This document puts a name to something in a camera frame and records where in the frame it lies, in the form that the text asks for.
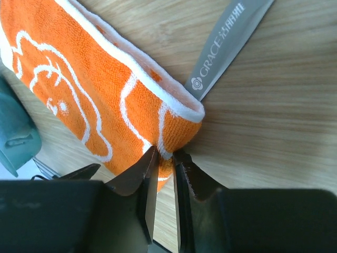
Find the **orange and white towel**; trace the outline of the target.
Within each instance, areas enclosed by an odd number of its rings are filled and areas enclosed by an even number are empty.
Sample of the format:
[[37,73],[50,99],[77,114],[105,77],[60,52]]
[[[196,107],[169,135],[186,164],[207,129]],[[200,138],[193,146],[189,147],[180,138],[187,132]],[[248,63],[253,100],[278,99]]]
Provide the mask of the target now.
[[152,146],[158,188],[197,134],[207,95],[271,1],[232,1],[185,84],[78,1],[1,1],[1,59],[115,175]]

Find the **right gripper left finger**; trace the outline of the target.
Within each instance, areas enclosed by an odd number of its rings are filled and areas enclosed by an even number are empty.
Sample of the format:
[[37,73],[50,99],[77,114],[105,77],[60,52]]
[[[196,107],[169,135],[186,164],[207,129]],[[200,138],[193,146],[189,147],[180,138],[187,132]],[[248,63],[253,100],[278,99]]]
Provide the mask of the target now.
[[1,252],[147,252],[153,241],[158,151],[109,182],[1,182]]

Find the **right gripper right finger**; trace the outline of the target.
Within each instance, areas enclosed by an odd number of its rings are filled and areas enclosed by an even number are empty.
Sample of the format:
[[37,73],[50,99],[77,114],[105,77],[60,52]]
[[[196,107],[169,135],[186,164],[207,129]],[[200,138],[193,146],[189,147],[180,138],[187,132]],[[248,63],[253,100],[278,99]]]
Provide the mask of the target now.
[[336,252],[336,195],[229,189],[173,155],[179,252]]

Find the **translucent blue plastic bin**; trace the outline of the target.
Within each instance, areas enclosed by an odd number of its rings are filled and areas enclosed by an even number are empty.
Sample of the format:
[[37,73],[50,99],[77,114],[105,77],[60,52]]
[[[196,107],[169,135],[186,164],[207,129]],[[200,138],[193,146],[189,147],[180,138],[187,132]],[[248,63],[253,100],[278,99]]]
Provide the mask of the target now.
[[1,77],[1,164],[14,177],[41,150],[37,127],[8,82]]

